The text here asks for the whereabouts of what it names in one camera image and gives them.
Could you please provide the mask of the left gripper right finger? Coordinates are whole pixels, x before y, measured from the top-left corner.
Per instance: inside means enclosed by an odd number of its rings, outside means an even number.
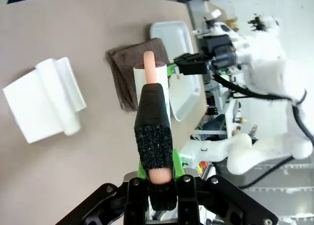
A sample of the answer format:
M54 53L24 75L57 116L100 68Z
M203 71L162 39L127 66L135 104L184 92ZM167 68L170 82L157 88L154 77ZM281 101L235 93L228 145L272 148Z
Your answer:
M178 197L178 224L199 225L199 207L217 215L226 225L276 225L278 217L221 175L201 179L195 169L183 168L173 150Z

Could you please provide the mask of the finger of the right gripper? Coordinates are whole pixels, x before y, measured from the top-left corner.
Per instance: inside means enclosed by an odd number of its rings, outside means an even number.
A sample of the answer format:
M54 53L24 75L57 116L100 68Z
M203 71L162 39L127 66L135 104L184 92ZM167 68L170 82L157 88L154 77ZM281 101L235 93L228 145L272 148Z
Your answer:
M208 75L209 66L205 61L172 63L167 66L167 76L183 75Z
M183 53L174 58L174 63L187 63L196 61L207 61L209 57L203 53Z

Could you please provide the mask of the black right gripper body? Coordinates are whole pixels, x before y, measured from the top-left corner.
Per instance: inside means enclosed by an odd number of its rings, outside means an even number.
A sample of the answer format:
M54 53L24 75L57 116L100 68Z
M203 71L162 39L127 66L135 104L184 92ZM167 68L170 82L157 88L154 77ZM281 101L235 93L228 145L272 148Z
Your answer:
M226 69L236 64L236 50L228 35L203 37L201 50L215 70Z

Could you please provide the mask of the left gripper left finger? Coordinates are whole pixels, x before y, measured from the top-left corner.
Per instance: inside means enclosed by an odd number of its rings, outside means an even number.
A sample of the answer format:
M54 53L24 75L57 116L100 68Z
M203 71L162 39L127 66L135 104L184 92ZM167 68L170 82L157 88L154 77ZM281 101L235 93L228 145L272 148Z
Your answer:
M148 180L141 164L124 176L121 186L101 185L58 225L110 225L122 216L125 225L144 225L148 210Z

